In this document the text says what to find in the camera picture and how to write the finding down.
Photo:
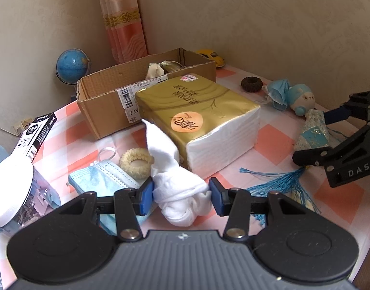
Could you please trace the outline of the blue face mask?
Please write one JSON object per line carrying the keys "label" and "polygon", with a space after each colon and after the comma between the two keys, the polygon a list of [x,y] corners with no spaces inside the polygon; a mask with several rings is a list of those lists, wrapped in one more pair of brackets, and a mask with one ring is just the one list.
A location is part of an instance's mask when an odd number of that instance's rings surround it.
{"label": "blue face mask", "polygon": [[104,147],[87,167],[69,174],[69,185],[79,195],[84,192],[96,192],[98,197],[112,196],[117,190],[125,188],[138,189],[147,176],[135,178],[128,174],[113,161],[116,157],[115,148]]}

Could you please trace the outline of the cream woven scrunchie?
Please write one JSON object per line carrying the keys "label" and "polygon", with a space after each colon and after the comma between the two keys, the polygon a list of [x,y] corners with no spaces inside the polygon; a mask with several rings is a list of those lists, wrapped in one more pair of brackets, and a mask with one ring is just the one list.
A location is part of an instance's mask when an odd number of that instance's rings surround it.
{"label": "cream woven scrunchie", "polygon": [[154,158],[143,148],[129,149],[119,159],[120,168],[134,179],[148,178],[153,163]]}

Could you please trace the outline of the white knotted cloth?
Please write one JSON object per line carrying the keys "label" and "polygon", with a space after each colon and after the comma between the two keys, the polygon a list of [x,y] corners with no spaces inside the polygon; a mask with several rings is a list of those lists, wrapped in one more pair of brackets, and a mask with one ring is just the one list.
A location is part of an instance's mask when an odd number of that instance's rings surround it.
{"label": "white knotted cloth", "polygon": [[160,128],[147,120],[143,123],[147,149],[154,159],[153,199],[170,224],[192,226],[197,217],[211,211],[211,190],[204,179],[180,165],[177,146]]}

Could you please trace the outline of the blue patterned sachet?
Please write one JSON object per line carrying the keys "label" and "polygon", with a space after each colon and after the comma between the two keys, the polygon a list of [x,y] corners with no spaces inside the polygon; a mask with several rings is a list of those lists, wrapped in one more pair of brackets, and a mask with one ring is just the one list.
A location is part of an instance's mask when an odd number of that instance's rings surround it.
{"label": "blue patterned sachet", "polygon": [[306,120],[302,131],[294,145],[295,151],[317,149],[330,146],[330,134],[338,134],[346,138],[347,136],[340,131],[328,128],[325,124],[324,112],[310,109],[305,114]]}

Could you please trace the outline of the cream pouch blue tassel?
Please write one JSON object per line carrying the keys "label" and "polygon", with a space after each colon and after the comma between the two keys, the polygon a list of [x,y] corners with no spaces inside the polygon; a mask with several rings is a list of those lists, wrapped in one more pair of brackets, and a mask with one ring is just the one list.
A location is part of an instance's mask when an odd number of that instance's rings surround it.
{"label": "cream pouch blue tassel", "polygon": [[240,168],[239,172],[269,179],[269,181],[263,184],[247,188],[252,196],[266,197],[270,192],[276,191],[286,195],[311,211],[320,213],[319,208],[300,183],[300,177],[306,169],[306,167],[300,167],[291,172],[271,173],[255,172],[246,168]]}

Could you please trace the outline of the blue plush doll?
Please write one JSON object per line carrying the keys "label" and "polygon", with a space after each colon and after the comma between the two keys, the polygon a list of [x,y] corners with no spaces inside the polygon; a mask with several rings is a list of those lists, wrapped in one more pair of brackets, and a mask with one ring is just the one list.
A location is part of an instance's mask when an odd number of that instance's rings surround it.
{"label": "blue plush doll", "polygon": [[282,79],[263,85],[262,90],[267,101],[277,110],[286,111],[290,108],[297,116],[305,116],[315,108],[315,96],[305,84],[291,86],[288,79]]}

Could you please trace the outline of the cream sachet with cord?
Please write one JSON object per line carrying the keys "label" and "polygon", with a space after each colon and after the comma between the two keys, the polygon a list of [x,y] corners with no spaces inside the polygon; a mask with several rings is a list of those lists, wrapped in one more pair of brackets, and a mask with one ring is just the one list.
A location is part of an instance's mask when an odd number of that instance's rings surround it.
{"label": "cream sachet with cord", "polygon": [[148,66],[146,79],[154,79],[156,77],[163,76],[168,73],[174,73],[184,69],[184,65],[180,62],[172,60],[164,60],[159,63],[151,63]]}

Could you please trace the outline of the orange checkered tablecloth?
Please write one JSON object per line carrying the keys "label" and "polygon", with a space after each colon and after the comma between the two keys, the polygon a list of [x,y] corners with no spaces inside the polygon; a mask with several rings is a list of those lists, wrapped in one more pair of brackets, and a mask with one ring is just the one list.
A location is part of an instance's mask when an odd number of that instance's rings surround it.
{"label": "orange checkered tablecloth", "polygon": [[[240,87],[224,87],[258,104]],[[226,188],[247,190],[239,168],[287,167],[302,120],[262,112],[256,144],[207,177]],[[76,198],[51,183],[61,162],[45,156],[34,168],[58,193],[61,206],[10,235],[7,259],[13,289],[352,289],[348,280],[361,262],[363,241],[343,221],[300,206],[272,191],[251,195],[249,239],[223,239],[227,217],[211,211],[187,228],[159,219],[138,241],[117,236],[112,196],[88,192]]]}

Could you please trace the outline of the gold tissue pack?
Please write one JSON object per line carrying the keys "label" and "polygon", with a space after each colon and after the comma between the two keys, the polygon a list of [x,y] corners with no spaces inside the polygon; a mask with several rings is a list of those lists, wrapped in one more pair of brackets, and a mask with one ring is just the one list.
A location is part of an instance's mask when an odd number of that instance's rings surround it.
{"label": "gold tissue pack", "polygon": [[136,93],[140,116],[179,150],[184,168],[205,179],[256,144],[260,106],[197,74],[164,80]]}

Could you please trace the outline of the cardboard box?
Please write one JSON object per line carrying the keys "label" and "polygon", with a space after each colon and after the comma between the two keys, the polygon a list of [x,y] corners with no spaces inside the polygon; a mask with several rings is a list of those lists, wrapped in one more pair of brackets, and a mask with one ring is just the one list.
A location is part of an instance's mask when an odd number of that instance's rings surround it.
{"label": "cardboard box", "polygon": [[216,81],[215,62],[183,48],[152,54],[85,76],[77,83],[77,105],[95,139],[132,125],[125,111],[131,97],[121,90],[144,81],[148,66],[163,61],[175,61],[184,67],[166,74],[168,79],[195,73]]}

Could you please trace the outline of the clear jar of binder clips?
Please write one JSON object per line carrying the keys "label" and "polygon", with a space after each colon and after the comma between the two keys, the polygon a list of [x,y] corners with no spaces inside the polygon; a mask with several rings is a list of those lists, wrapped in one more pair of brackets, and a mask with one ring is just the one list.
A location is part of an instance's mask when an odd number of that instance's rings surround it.
{"label": "clear jar of binder clips", "polygon": [[26,156],[0,163],[0,232],[13,235],[61,206],[58,193]]}

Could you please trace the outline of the dark brown hair scrunchie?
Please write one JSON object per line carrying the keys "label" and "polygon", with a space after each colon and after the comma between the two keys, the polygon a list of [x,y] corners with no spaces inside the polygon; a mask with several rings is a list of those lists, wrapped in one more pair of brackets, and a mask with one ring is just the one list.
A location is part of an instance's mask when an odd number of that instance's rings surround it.
{"label": "dark brown hair scrunchie", "polygon": [[263,82],[259,77],[245,77],[241,81],[241,87],[246,92],[259,92],[263,87]]}

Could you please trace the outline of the black white pen box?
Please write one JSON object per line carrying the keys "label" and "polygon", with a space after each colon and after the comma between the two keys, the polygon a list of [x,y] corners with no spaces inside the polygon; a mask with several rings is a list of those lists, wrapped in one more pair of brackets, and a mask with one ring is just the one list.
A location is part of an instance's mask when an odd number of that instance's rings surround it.
{"label": "black white pen box", "polygon": [[54,113],[36,117],[29,127],[23,131],[12,155],[27,156],[31,161],[34,161],[56,121],[57,118]]}

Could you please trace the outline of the yellow toy car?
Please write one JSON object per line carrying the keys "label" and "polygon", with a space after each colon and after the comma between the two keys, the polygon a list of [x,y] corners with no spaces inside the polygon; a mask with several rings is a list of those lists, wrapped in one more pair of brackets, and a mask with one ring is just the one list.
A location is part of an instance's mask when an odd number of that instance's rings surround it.
{"label": "yellow toy car", "polygon": [[215,62],[217,68],[225,66],[225,60],[215,51],[211,49],[200,49],[196,53],[204,56],[205,58]]}

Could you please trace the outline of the blue desk globe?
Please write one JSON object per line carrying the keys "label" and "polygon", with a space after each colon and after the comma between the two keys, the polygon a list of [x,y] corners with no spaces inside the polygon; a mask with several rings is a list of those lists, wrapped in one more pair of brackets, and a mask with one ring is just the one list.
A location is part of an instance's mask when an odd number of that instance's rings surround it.
{"label": "blue desk globe", "polygon": [[79,79],[90,74],[90,58],[81,49],[63,51],[56,61],[56,76],[67,85],[77,85]]}

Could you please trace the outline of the peach patterned curtain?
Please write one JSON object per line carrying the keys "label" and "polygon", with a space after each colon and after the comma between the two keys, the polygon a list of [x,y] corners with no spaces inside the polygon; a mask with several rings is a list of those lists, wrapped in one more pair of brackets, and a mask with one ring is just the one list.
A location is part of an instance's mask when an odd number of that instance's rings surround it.
{"label": "peach patterned curtain", "polygon": [[104,25],[118,64],[147,55],[137,0],[100,0]]}

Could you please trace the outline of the wall power socket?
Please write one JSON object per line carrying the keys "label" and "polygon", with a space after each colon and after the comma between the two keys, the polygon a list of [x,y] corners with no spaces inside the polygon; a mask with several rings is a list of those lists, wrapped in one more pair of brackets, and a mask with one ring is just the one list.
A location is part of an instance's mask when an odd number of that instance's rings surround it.
{"label": "wall power socket", "polygon": [[19,121],[18,123],[13,125],[13,129],[16,135],[21,136],[22,133],[28,129],[29,125],[33,122],[32,118],[25,118],[24,120]]}

